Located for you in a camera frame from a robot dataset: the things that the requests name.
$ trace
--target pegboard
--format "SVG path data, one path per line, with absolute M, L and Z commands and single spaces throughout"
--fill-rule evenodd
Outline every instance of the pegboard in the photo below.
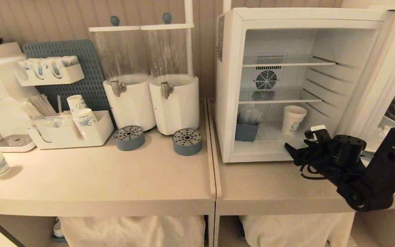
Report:
M 79 58 L 85 78 L 72 84 L 36 86 L 48 97 L 53 108 L 58 110 L 57 95 L 62 97 L 62 109 L 69 110 L 67 97 L 80 94 L 86 105 L 94 111 L 108 110 L 112 115 L 103 81 L 105 77 L 100 67 L 94 44 L 89 39 L 58 42 L 29 43 L 23 45 L 27 58 L 63 57 L 75 55 Z

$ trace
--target drink dispenser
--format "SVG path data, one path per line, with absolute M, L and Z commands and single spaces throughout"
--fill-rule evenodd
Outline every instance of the drink dispenser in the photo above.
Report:
M 156 125 L 149 91 L 149 65 L 139 26 L 89 28 L 106 80 L 103 82 L 118 128 Z
M 164 135 L 199 127 L 199 80 L 193 73 L 193 23 L 142 26 L 156 125 Z

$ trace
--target white cloth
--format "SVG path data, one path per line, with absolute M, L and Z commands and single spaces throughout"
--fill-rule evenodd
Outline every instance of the white cloth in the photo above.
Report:
M 355 213 L 240 216 L 251 247 L 346 247 Z
M 203 247 L 203 216 L 59 217 L 70 247 Z

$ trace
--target mini fridge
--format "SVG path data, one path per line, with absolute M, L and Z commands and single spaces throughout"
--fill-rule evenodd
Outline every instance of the mini fridge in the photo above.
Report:
M 325 125 L 368 139 L 395 96 L 395 10 L 235 8 L 218 16 L 216 128 L 229 162 L 287 161 L 287 142 Z M 307 115 L 282 134 L 284 107 Z M 240 111 L 254 108 L 253 142 L 236 140 Z

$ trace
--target beige paneled wall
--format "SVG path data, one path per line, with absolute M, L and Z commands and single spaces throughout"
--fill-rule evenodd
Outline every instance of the beige paneled wall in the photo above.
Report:
M 232 7 L 339 8 L 342 0 L 232 0 Z M 0 0 L 0 37 L 20 45 L 71 39 L 92 39 L 88 27 L 110 26 L 116 15 L 120 25 L 162 24 L 170 12 L 172 23 L 184 23 L 183 0 Z M 194 69 L 201 97 L 214 96 L 215 17 L 222 0 L 194 0 Z

